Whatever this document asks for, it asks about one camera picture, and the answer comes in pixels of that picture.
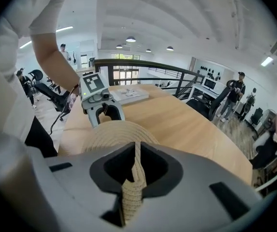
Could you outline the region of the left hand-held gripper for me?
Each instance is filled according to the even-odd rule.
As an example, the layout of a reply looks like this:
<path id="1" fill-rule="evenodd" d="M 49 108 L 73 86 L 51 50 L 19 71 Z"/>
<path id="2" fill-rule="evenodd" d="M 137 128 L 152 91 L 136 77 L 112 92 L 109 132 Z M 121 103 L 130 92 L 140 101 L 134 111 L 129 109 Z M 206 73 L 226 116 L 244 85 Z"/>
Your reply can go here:
<path id="1" fill-rule="evenodd" d="M 111 120 L 125 120 L 122 106 L 113 100 L 109 85 L 100 73 L 93 73 L 80 78 L 79 95 L 81 106 L 87 110 L 89 121 L 93 128 L 101 122 L 99 115 L 103 112 Z"/>

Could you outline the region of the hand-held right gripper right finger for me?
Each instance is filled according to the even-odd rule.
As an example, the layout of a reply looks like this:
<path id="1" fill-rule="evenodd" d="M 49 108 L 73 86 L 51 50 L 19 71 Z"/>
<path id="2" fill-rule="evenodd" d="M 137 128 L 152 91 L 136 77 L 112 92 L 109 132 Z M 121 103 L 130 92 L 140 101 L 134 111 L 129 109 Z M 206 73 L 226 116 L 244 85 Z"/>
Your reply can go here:
<path id="1" fill-rule="evenodd" d="M 238 232 L 255 219 L 262 197 L 216 162 L 161 145 L 142 143 L 148 180 L 129 232 Z"/>

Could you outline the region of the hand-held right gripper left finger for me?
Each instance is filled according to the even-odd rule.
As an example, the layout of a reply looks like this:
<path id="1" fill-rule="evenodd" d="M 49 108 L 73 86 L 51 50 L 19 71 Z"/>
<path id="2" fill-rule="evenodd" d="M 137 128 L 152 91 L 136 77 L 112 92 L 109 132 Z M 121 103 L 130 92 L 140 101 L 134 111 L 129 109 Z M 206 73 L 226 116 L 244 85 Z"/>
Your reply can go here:
<path id="1" fill-rule="evenodd" d="M 39 232 L 122 232 L 122 184 L 135 144 L 65 157 L 0 133 L 0 194 Z"/>

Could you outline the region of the person's left forearm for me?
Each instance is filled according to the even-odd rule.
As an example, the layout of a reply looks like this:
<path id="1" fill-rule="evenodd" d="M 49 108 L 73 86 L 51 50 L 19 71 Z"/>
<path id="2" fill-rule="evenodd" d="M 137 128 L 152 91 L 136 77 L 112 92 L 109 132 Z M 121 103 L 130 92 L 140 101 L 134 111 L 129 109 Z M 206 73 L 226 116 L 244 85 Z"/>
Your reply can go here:
<path id="1" fill-rule="evenodd" d="M 46 75 L 63 89 L 79 94 L 79 76 L 58 50 L 54 33 L 31 35 L 38 64 Z"/>

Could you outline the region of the white booklet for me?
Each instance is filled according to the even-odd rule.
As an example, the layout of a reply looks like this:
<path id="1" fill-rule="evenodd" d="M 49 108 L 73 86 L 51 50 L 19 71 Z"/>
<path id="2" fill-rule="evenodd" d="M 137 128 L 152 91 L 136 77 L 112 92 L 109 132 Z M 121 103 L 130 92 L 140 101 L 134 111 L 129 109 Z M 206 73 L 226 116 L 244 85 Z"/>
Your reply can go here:
<path id="1" fill-rule="evenodd" d="M 121 105 L 138 102 L 149 98 L 149 93 L 139 87 L 123 87 L 110 91 Z"/>

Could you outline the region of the pink checked cloth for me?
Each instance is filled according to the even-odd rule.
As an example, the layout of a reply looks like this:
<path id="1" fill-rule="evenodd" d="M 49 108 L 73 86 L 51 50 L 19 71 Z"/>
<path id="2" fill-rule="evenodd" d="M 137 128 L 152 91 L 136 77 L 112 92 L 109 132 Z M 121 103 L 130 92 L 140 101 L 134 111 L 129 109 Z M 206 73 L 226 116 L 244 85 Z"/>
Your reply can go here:
<path id="1" fill-rule="evenodd" d="M 68 98 L 67 98 L 67 107 L 68 110 L 71 110 L 75 101 L 76 101 L 77 96 L 75 94 L 71 94 Z"/>

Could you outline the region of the large glass window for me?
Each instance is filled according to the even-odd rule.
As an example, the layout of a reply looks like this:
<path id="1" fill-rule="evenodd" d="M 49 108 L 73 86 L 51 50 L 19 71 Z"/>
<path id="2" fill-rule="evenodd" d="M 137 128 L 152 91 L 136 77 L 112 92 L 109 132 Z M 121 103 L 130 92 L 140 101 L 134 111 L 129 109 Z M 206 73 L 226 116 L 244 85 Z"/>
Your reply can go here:
<path id="1" fill-rule="evenodd" d="M 140 55 L 131 55 L 131 54 L 111 54 L 113 59 L 126 59 L 126 60 L 140 60 Z M 136 66 L 114 66 L 113 67 L 113 76 L 114 79 L 131 79 L 138 78 L 139 76 L 139 67 Z M 136 85 L 138 84 L 137 80 L 133 81 L 115 81 L 115 86 L 117 85 Z"/>

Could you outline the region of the person's black trousers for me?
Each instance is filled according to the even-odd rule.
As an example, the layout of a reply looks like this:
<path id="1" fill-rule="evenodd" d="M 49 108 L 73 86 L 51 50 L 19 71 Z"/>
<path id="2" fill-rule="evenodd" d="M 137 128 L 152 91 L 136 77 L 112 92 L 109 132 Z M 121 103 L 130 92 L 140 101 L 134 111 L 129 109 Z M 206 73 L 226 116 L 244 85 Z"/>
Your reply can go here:
<path id="1" fill-rule="evenodd" d="M 37 117 L 33 119 L 25 144 L 39 149 L 44 158 L 56 157 L 58 155 L 51 137 Z"/>

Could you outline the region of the black office chair with cloth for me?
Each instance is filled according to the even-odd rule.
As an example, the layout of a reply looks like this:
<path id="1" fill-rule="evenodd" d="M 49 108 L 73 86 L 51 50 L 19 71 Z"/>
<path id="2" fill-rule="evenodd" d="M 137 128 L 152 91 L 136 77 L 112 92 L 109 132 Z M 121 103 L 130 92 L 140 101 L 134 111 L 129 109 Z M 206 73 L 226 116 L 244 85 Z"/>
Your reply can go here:
<path id="1" fill-rule="evenodd" d="M 64 94 L 60 95 L 49 88 L 45 83 L 42 83 L 43 73 L 40 70 L 33 70 L 29 72 L 32 76 L 32 81 L 35 81 L 33 87 L 45 95 L 54 105 L 57 112 L 64 112 L 68 114 L 70 112 L 69 105 L 66 102 L 66 98 L 69 95 L 69 91 L 65 91 Z"/>

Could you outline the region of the black metal railing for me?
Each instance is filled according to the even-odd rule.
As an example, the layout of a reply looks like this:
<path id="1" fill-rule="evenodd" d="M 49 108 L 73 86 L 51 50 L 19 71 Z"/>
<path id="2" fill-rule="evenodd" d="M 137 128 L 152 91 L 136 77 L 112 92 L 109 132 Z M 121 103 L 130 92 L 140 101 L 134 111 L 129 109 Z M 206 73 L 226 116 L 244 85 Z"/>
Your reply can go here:
<path id="1" fill-rule="evenodd" d="M 95 71 L 103 74 L 111 86 L 115 86 L 115 81 L 137 80 L 138 84 L 152 84 L 168 91 L 180 100 L 184 100 L 190 94 L 194 84 L 201 85 L 204 80 L 204 76 L 199 73 L 152 61 L 108 58 L 97 59 L 94 64 Z M 139 76 L 138 78 L 115 80 L 114 66 L 139 67 Z"/>

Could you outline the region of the white desk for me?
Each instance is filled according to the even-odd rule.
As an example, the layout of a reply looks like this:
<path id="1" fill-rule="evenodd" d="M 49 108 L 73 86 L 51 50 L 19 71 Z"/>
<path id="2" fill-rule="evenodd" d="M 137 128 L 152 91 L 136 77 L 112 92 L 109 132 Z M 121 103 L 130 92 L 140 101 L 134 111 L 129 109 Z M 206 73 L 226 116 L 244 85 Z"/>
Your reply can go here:
<path id="1" fill-rule="evenodd" d="M 201 91 L 203 94 L 206 94 L 206 95 L 208 95 L 208 96 L 210 96 L 210 97 L 212 97 L 212 98 L 214 98 L 214 99 L 217 98 L 217 97 L 219 96 L 219 94 L 217 94 L 217 93 L 215 93 L 215 92 L 213 92 L 213 91 L 211 91 L 211 90 L 205 88 L 205 87 L 202 86 L 202 85 L 194 84 L 194 85 L 192 86 L 191 92 L 190 92 L 190 94 L 189 94 L 189 100 L 193 97 L 193 94 L 194 94 L 194 92 L 195 92 L 196 90 Z"/>

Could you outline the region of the white boxy appliance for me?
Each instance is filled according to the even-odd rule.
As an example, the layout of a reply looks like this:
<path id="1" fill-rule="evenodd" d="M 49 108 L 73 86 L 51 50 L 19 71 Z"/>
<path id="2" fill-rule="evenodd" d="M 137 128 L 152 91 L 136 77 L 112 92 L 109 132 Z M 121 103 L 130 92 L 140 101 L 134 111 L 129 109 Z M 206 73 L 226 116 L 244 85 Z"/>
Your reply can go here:
<path id="1" fill-rule="evenodd" d="M 202 86 L 207 88 L 208 90 L 215 91 L 217 82 L 211 78 L 205 77 Z"/>

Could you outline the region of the person's white shirt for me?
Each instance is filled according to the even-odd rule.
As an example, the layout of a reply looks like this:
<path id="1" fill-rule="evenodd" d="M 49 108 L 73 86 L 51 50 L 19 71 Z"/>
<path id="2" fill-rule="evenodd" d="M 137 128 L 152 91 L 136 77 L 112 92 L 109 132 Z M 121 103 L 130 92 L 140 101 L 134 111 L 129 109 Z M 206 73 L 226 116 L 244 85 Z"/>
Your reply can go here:
<path id="1" fill-rule="evenodd" d="M 23 36 L 54 33 L 65 0 L 14 0 L 0 16 L 0 131 L 22 142 L 34 110 L 16 76 L 18 41 Z"/>

